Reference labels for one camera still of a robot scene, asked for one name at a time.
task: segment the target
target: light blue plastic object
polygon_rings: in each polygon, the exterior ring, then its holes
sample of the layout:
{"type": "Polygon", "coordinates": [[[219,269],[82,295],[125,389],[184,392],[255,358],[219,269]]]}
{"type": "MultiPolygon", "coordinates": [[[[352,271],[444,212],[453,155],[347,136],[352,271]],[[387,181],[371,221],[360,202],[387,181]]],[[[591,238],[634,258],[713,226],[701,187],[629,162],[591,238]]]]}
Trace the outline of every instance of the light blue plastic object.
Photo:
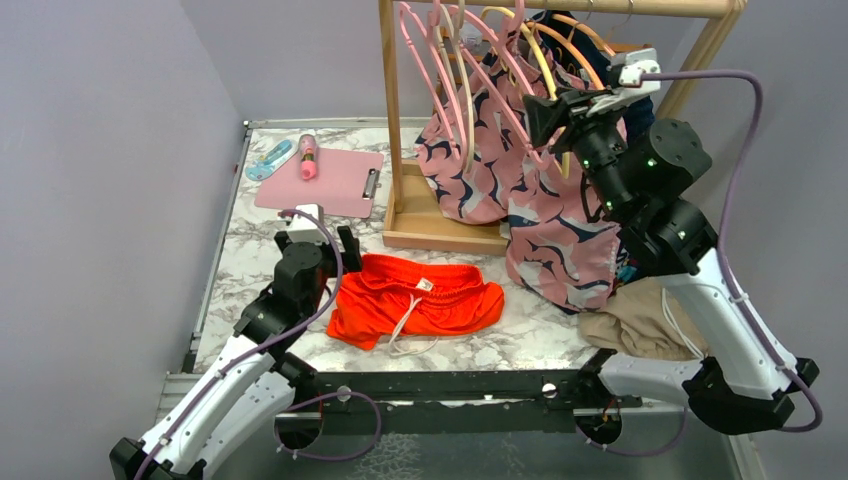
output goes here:
{"type": "Polygon", "coordinates": [[[270,152],[260,156],[253,165],[245,168],[244,174],[254,182],[261,182],[273,175],[294,154],[295,149],[291,141],[283,140],[270,152]]]}

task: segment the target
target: gray floor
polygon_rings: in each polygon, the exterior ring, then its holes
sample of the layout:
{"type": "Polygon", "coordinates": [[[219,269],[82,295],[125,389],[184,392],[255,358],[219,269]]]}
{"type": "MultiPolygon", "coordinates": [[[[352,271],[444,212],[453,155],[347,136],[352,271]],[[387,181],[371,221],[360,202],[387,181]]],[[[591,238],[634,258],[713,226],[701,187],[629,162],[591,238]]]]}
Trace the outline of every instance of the gray floor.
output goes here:
{"type": "MultiPolygon", "coordinates": [[[[679,414],[625,417],[616,447],[645,450],[663,445],[679,414]]],[[[316,453],[342,454],[365,445],[364,437],[324,437],[316,453]]],[[[334,480],[473,479],[739,479],[727,437],[693,418],[683,442],[660,457],[623,458],[583,444],[578,435],[504,433],[479,435],[386,435],[359,460],[322,463],[276,453],[271,425],[260,429],[221,467],[216,480],[319,478],[334,480]]]]}

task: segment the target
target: pink patterned garment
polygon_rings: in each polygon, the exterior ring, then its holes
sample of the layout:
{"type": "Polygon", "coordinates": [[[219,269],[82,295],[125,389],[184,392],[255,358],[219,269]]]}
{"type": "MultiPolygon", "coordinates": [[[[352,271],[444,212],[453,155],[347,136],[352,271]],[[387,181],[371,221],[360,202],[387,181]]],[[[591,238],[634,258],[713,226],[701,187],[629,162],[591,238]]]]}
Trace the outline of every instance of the pink patterned garment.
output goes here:
{"type": "MultiPolygon", "coordinates": [[[[518,55],[516,37],[508,46],[530,80],[533,94],[547,97],[541,72],[518,55]]],[[[546,56],[558,87],[583,88],[582,80],[554,67],[550,54],[546,56]]],[[[481,66],[524,122],[522,92],[512,84],[497,55],[490,52],[481,66]]],[[[560,174],[561,155],[556,156],[556,164],[545,162],[547,166],[540,170],[501,119],[500,105],[490,98],[483,81],[474,75],[470,83],[476,113],[471,169],[463,171],[464,156],[451,148],[438,116],[416,141],[418,163],[442,213],[468,224],[506,220],[512,237],[506,253],[510,278],[568,312],[603,307],[616,273],[617,225],[590,223],[586,218],[582,171],[574,155],[566,157],[570,159],[568,179],[560,174]]],[[[618,128],[624,137],[624,123],[618,128]]],[[[543,155],[543,159],[551,158],[547,152],[543,155]]],[[[597,210],[599,201],[591,189],[586,197],[589,211],[597,210]]]]}

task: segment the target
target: dark blue garment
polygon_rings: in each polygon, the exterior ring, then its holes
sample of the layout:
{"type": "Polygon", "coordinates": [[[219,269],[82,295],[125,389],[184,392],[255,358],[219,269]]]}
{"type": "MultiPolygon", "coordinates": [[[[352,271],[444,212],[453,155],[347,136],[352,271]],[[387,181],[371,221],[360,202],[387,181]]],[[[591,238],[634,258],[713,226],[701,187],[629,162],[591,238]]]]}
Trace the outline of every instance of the dark blue garment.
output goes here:
{"type": "MultiPolygon", "coordinates": [[[[571,25],[554,20],[552,16],[555,13],[574,18],[569,12],[545,10],[533,17],[533,20],[541,23],[542,25],[551,27],[563,37],[568,38],[571,34],[571,25]]],[[[582,67],[577,60],[575,60],[574,57],[572,57],[571,54],[568,53],[568,51],[565,50],[562,45],[560,45],[560,43],[554,40],[550,35],[544,32],[539,32],[539,34],[542,36],[542,41],[545,46],[548,47],[554,54],[554,60],[562,65],[566,72],[579,77],[580,75],[577,72],[579,72],[582,67]]],[[[608,85],[607,67],[609,67],[610,62],[600,51],[598,51],[592,39],[580,30],[577,30],[574,32],[574,37],[572,38],[571,43],[580,53],[583,54],[584,57],[586,57],[586,60],[588,60],[589,64],[592,65],[592,68],[595,69],[595,72],[598,74],[601,81],[604,82],[604,85],[608,85]]],[[[648,130],[648,127],[654,123],[654,120],[654,102],[652,102],[650,98],[643,98],[642,100],[633,102],[627,111],[624,112],[624,125],[627,127],[627,142],[630,143],[645,133],[645,131],[648,130]]]]}

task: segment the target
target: pink bottle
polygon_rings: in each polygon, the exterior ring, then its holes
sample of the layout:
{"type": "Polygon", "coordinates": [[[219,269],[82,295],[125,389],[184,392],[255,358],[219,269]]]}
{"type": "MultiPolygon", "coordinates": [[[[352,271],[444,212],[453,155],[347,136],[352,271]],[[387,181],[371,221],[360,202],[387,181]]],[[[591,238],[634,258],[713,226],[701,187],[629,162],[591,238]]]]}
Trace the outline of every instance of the pink bottle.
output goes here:
{"type": "Polygon", "coordinates": [[[304,180],[311,180],[318,175],[318,142],[309,134],[302,135],[297,142],[300,151],[300,175],[304,180]]]}

